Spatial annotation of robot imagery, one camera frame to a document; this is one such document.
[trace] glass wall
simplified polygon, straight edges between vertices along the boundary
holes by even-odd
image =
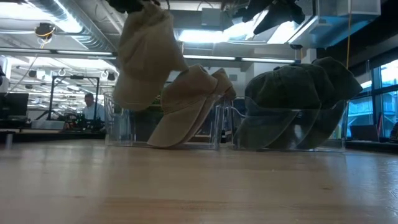
[[[384,137],[389,138],[394,125],[398,122],[398,91],[382,95]]]
[[[365,97],[351,100],[348,106],[347,137],[351,137],[350,126],[369,125],[373,123],[373,100]]]
[[[349,103],[347,138],[350,126],[376,125],[380,140],[388,141],[398,122],[398,60],[356,78],[364,90]]]
[[[381,67],[382,87],[396,85],[398,79],[398,60],[385,64]]]

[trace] desk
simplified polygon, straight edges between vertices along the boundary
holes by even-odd
[[[0,223],[396,224],[397,167],[366,152],[15,144],[0,151]]]
[[[13,142],[37,142],[69,139],[105,139],[104,133],[91,131],[60,131],[46,129],[0,129],[0,142],[5,142],[5,132],[15,132]]]

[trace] baseball cap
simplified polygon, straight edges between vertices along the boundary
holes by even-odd
[[[298,149],[314,149],[323,144],[340,122],[347,101],[363,90],[354,75],[339,61],[326,57],[315,60],[313,65],[324,69],[334,91],[329,98],[323,100],[323,110],[305,139],[297,146]]]
[[[315,84],[304,68],[284,66],[253,78],[245,89],[246,117],[237,130],[240,148],[261,149],[277,141],[303,109],[320,108]]]
[[[150,2],[129,14],[123,28],[118,60],[121,73],[113,98],[124,109],[146,109],[163,89],[170,72],[188,69],[177,45],[173,17]]]
[[[221,96],[235,96],[232,83],[223,69],[209,75],[201,65],[182,72],[162,92],[164,116],[148,144],[170,147],[189,141]]]

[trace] cap brim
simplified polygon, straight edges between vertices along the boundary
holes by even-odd
[[[297,149],[315,149],[333,134],[344,114],[346,102],[340,101],[333,109],[321,110],[315,123]]]
[[[113,99],[124,109],[140,111],[148,108],[160,94],[164,82],[147,82],[121,74],[113,91]]]
[[[208,117],[211,109],[214,106],[214,103],[218,100],[218,96],[210,96],[206,99],[205,104],[203,105],[202,109],[199,112],[198,118],[192,125],[191,129],[187,133],[187,135],[181,140],[179,144],[188,142],[202,127],[202,124],[205,122],[206,118]]]
[[[262,149],[274,142],[296,117],[295,111],[269,111],[264,116],[246,117],[236,132],[241,149]]]
[[[165,114],[148,140],[148,145],[170,147],[180,144],[198,119],[206,98],[173,113]]]
[[[286,130],[270,145],[267,146],[269,149],[291,149],[296,148],[309,134],[312,129],[315,120],[319,115],[319,109],[321,105],[317,106],[317,109],[312,110],[301,110],[297,113],[297,116],[288,125]]]

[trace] khaki baseball cap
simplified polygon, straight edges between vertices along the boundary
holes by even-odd
[[[235,97],[232,83],[223,69],[209,75],[201,65],[182,72],[162,92],[164,116],[148,144],[170,147],[189,141],[198,131],[214,103],[221,96]]]
[[[121,73],[113,98],[124,109],[144,110],[163,89],[170,72],[188,69],[174,37],[173,17],[150,2],[130,13],[123,28],[118,60]]]

